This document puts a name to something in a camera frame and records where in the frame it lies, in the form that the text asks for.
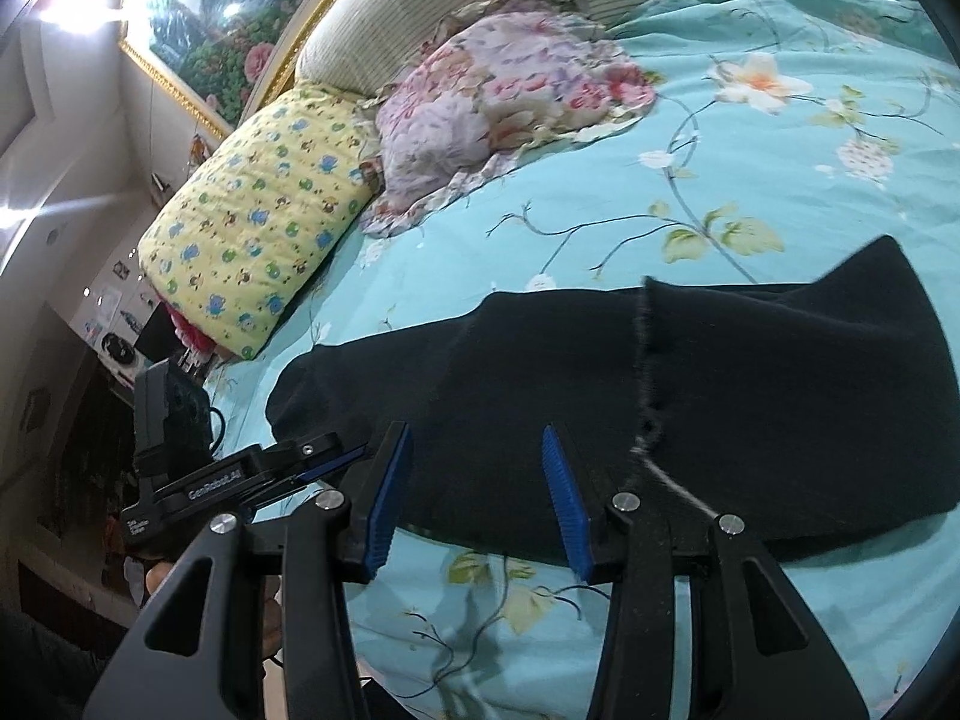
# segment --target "bed sheet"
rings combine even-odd
[[[272,443],[267,397],[315,343],[464,314],[492,290],[805,282],[884,233],[957,359],[960,73],[914,0],[654,0],[613,36],[659,74],[653,112],[395,239],[354,229],[264,352],[212,375],[223,451]],[[959,536],[954,511],[785,567],[871,717],[960,605]],[[578,584],[567,569],[398,531],[377,580],[349,589],[356,651],[417,716],[583,717],[608,606],[604,589]],[[677,590],[680,720],[690,633]]]

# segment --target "metal bolt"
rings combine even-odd
[[[229,533],[237,526],[236,514],[217,514],[210,520],[210,530],[219,533]]]
[[[635,512],[640,508],[640,498],[633,493],[616,493],[613,496],[613,507],[618,512]]]
[[[723,517],[720,517],[717,524],[720,526],[720,530],[728,536],[736,536],[738,533],[743,533],[743,529],[746,527],[743,524],[743,520],[736,514],[724,514]]]
[[[339,490],[324,490],[316,498],[313,499],[314,503],[319,506],[321,509],[339,509],[346,501],[344,498],[344,493],[341,493]]]

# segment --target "folded black fabric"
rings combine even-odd
[[[495,293],[464,317],[316,346],[267,418],[277,440],[347,442],[409,421],[403,525],[545,562],[565,563],[539,449],[556,421],[612,490],[669,512],[680,551],[702,551],[706,515],[678,489],[784,554],[960,500],[952,360],[890,238],[810,285]]]

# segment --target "yellow cartoon print pillow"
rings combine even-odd
[[[140,241],[143,271],[200,331],[251,359],[373,195],[357,97],[296,86],[240,125]]]

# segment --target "framed painting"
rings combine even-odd
[[[213,134],[240,122],[304,0],[123,0],[120,47]]]

